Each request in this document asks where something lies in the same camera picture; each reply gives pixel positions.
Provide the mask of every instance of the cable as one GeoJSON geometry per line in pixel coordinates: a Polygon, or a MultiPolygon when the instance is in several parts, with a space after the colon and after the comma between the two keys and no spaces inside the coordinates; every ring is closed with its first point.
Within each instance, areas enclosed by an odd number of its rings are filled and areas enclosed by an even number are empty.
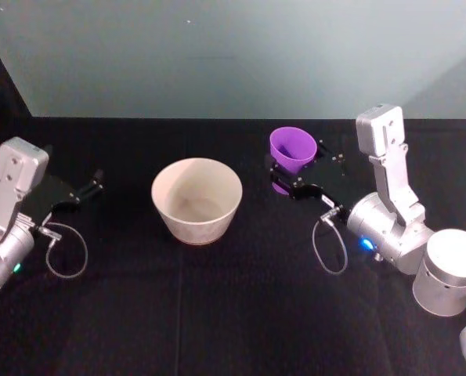
{"type": "Polygon", "coordinates": [[[333,217],[338,213],[339,213],[338,209],[332,209],[331,211],[329,211],[325,215],[322,215],[321,218],[316,221],[314,227],[312,228],[312,247],[314,249],[314,253],[316,254],[316,257],[318,258],[318,261],[320,261],[320,265],[323,267],[323,269],[327,273],[329,273],[329,274],[331,274],[333,276],[340,276],[341,274],[344,273],[344,271],[348,267],[348,251],[347,251],[347,249],[345,247],[344,241],[342,240],[341,233],[339,232],[337,227],[335,227],[335,224],[330,219],[330,217],[333,217]],[[327,224],[335,232],[335,234],[337,235],[337,238],[339,239],[339,243],[341,243],[342,252],[344,253],[344,265],[337,272],[327,268],[327,266],[325,265],[325,263],[323,262],[323,260],[320,257],[320,253],[318,252],[318,249],[316,248],[315,235],[316,235],[316,229],[318,228],[318,225],[320,224],[320,221],[323,221],[323,223],[327,224]]]}
{"type": "Polygon", "coordinates": [[[79,277],[86,270],[86,266],[89,263],[89,248],[86,246],[85,239],[79,233],[79,231],[77,231],[74,227],[64,225],[63,223],[58,223],[58,222],[48,222],[47,225],[63,227],[65,229],[71,230],[73,233],[75,233],[79,237],[79,240],[81,240],[81,242],[83,243],[83,249],[85,249],[85,262],[83,263],[83,266],[81,267],[81,269],[75,274],[66,275],[66,274],[57,272],[55,269],[53,269],[52,264],[50,264],[50,253],[52,252],[52,248],[55,242],[50,243],[50,246],[48,247],[48,251],[46,251],[46,256],[45,256],[45,261],[46,261],[46,265],[48,266],[48,269],[55,276],[62,278],[64,280],[71,280],[73,278],[79,277]]]}

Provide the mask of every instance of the black tablecloth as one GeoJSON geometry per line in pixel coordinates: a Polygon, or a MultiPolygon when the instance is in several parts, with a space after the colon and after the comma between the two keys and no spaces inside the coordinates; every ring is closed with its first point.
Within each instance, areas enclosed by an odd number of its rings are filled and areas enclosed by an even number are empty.
{"type": "MultiPolygon", "coordinates": [[[[345,230],[349,269],[341,277],[321,269],[310,233],[322,207],[269,187],[263,157],[282,125],[323,139],[356,179],[373,182],[354,121],[0,125],[0,143],[51,143],[49,172],[77,187],[98,167],[106,173],[99,200],[55,218],[83,233],[87,272],[57,280],[38,242],[0,291],[0,375],[466,374],[458,341],[466,310],[449,319],[426,313],[414,301],[413,277],[374,262],[345,230]],[[226,235],[202,248],[172,238],[150,199],[156,174],[184,157],[223,161],[244,186],[226,235]]],[[[410,185],[427,224],[466,230],[466,121],[407,121],[406,130],[410,185]]],[[[72,271],[81,247],[64,240],[55,262],[72,271]]],[[[336,267],[338,242],[330,234],[319,241],[336,267]]]]}

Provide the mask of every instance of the purple cup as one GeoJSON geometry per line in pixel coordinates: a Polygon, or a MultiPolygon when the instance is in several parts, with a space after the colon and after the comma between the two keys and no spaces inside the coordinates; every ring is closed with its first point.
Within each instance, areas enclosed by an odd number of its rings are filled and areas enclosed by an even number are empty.
{"type": "MultiPolygon", "coordinates": [[[[292,174],[297,174],[302,167],[313,161],[318,146],[309,133],[295,127],[275,129],[269,137],[271,157],[292,174]]],[[[287,191],[273,183],[273,188],[281,194],[287,191]]]]}

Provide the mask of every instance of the gray cable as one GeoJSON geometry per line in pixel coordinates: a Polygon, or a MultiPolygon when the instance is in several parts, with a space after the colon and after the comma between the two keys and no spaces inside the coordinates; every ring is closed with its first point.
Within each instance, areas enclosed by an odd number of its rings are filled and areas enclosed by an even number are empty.
{"type": "Polygon", "coordinates": [[[70,280],[70,279],[79,277],[79,276],[82,275],[83,272],[86,270],[86,266],[87,266],[88,263],[89,263],[89,248],[86,246],[85,239],[84,239],[83,236],[79,233],[79,231],[77,231],[74,227],[71,227],[71,226],[68,226],[68,225],[64,225],[63,223],[58,223],[58,222],[48,222],[47,225],[63,227],[63,228],[65,228],[65,229],[71,230],[73,233],[75,233],[75,234],[79,237],[79,240],[81,240],[81,242],[83,243],[83,248],[85,249],[85,262],[83,263],[83,266],[81,267],[81,269],[80,269],[77,273],[75,273],[75,274],[66,275],[66,274],[59,273],[59,272],[57,272],[55,269],[53,269],[52,265],[50,264],[50,253],[52,252],[53,246],[52,246],[52,247],[49,247],[49,248],[48,248],[48,251],[46,252],[46,256],[45,256],[45,261],[46,261],[46,265],[48,266],[48,269],[49,269],[50,272],[52,272],[55,276],[57,276],[57,277],[59,277],[59,278],[62,278],[62,279],[64,279],[64,280],[70,280]]]}
{"type": "Polygon", "coordinates": [[[316,248],[315,235],[316,235],[316,229],[318,228],[318,225],[320,224],[320,219],[318,219],[316,221],[314,227],[312,228],[312,247],[314,248],[314,253],[316,254],[316,257],[318,258],[318,260],[320,261],[320,264],[323,267],[323,269],[327,273],[329,273],[329,274],[331,274],[333,276],[339,276],[339,275],[343,274],[344,271],[348,267],[348,251],[345,248],[345,244],[344,244],[344,241],[342,240],[341,233],[339,233],[339,230],[337,230],[337,228],[335,227],[335,224],[332,222],[332,220],[329,219],[329,218],[325,218],[325,219],[323,219],[323,222],[326,223],[335,232],[335,234],[337,235],[337,238],[339,239],[339,242],[341,243],[342,252],[344,253],[344,265],[343,265],[342,269],[340,269],[337,272],[328,269],[327,266],[325,265],[325,263],[323,262],[323,260],[321,259],[320,253],[318,252],[318,249],[316,248]]]}

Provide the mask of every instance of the bowl rim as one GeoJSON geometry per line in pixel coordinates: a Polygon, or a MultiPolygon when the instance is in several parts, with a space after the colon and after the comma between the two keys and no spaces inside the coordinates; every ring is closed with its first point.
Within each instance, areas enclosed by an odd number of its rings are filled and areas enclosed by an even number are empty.
{"type": "Polygon", "coordinates": [[[203,226],[203,225],[208,225],[208,224],[212,224],[212,223],[216,223],[216,222],[220,222],[221,220],[229,217],[230,215],[232,215],[237,209],[238,207],[240,206],[240,202],[241,202],[241,199],[243,198],[243,183],[241,182],[241,179],[240,177],[238,176],[238,174],[230,167],[228,166],[227,164],[221,162],[221,161],[217,161],[215,159],[211,159],[211,158],[205,158],[205,157],[190,157],[190,158],[184,158],[184,159],[179,159],[178,161],[174,161],[172,162],[171,164],[169,164],[168,166],[164,167],[163,169],[161,169],[161,171],[159,171],[156,175],[156,177],[153,179],[153,183],[151,184],[151,200],[153,201],[153,205],[156,207],[156,209],[158,210],[158,212],[160,213],[160,215],[164,216],[165,218],[168,218],[168,219],[171,219],[172,221],[175,221],[175,222],[178,222],[178,223],[181,223],[183,225],[191,225],[191,226],[203,226]],[[192,161],[192,160],[201,160],[201,161],[211,161],[211,162],[214,162],[214,163],[217,163],[217,164],[220,164],[224,167],[226,167],[228,170],[230,170],[233,175],[236,177],[238,183],[240,184],[240,196],[238,197],[237,199],[237,202],[234,204],[233,208],[231,210],[229,210],[226,214],[224,215],[221,215],[220,217],[216,218],[216,219],[211,219],[209,221],[203,221],[203,222],[191,222],[191,221],[185,221],[183,219],[178,219],[176,217],[174,217],[173,215],[169,215],[167,214],[166,212],[164,212],[162,209],[160,209],[158,207],[158,205],[156,204],[155,200],[154,200],[154,185],[157,181],[157,179],[163,174],[166,172],[166,170],[168,170],[170,167],[174,166],[174,165],[177,165],[178,163],[182,163],[184,161],[192,161]]]}

